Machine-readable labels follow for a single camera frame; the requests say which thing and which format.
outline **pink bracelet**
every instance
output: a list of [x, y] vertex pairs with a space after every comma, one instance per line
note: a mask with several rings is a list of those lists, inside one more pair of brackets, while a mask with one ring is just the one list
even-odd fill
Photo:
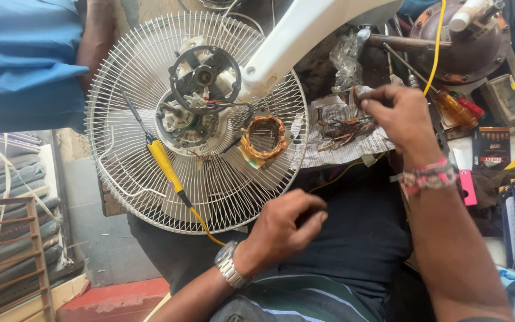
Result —
[[439, 162], [427, 165], [424, 168], [405, 170], [403, 173], [391, 177], [391, 182], [399, 181], [406, 193], [413, 196], [422, 189], [442, 189], [454, 184], [458, 175], [454, 168], [443, 157]]

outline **wristwatch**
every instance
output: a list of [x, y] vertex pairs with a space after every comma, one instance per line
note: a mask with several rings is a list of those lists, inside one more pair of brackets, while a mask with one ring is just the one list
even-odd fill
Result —
[[233, 251], [238, 246], [238, 242], [231, 241], [225, 244], [216, 255], [214, 263], [224, 275], [226, 282], [232, 285], [233, 288], [244, 288], [253, 281], [254, 278], [247, 279], [240, 275], [236, 268], [233, 266]]

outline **white fan grille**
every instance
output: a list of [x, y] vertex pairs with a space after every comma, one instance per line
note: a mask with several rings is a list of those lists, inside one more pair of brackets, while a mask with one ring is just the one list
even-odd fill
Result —
[[[143, 220], [185, 234], [204, 234], [204, 230], [146, 149], [144, 132], [118, 87], [133, 101], [148, 131], [157, 135], [154, 110], [169, 90], [168, 67], [175, 63], [182, 40], [199, 35], [208, 45], [226, 50], [240, 66], [264, 40], [249, 26], [217, 14], [168, 15], [149, 21], [111, 51], [94, 80], [86, 119], [97, 172], [116, 199]], [[203, 161], [167, 149], [186, 194], [213, 233], [255, 219], [266, 201], [287, 190], [304, 157], [308, 117], [295, 72], [291, 70], [271, 95], [252, 104], [255, 111], [267, 108], [281, 119], [295, 138], [267, 170], [249, 166], [235, 147]], [[224, 150], [246, 116], [247, 109], [238, 111], [229, 121], [224, 141], [214, 151], [204, 151], [205, 155]], [[267, 135], [255, 138], [268, 144]]]

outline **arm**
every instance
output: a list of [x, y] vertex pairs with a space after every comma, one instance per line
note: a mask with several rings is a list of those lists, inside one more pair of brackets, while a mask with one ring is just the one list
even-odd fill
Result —
[[[436, 143], [421, 91], [384, 86], [361, 96], [362, 107], [402, 151], [405, 168], [436, 163]], [[391, 100], [393, 108], [379, 101]], [[496, 267], [454, 186], [410, 197], [414, 249], [439, 321], [500, 318], [513, 321]]]
[[[303, 250], [321, 231], [326, 207], [321, 198], [301, 189], [266, 202], [251, 234], [233, 253], [238, 273], [253, 277]], [[299, 227], [298, 219], [305, 219]], [[234, 291], [218, 268], [212, 267], [171, 297], [150, 321], [206, 321]]]

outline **yellow soldering iron handle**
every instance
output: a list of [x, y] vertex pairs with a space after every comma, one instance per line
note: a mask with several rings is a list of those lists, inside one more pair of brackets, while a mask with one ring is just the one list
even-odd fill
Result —
[[170, 180], [174, 184], [174, 191], [176, 193], [179, 193], [184, 188], [182, 187], [182, 184], [180, 183], [180, 180], [178, 179], [178, 176], [176, 175], [176, 172], [174, 172], [174, 169], [172, 168], [172, 164], [170, 163], [170, 159], [168, 159], [168, 155], [166, 154], [166, 151], [164, 150], [164, 147], [162, 146], [162, 143], [158, 140], [154, 140], [152, 144], [147, 144], [148, 150], [151, 152], [152, 156], [156, 160], [156, 163], [160, 166], [164, 174], [166, 175], [166, 178]]

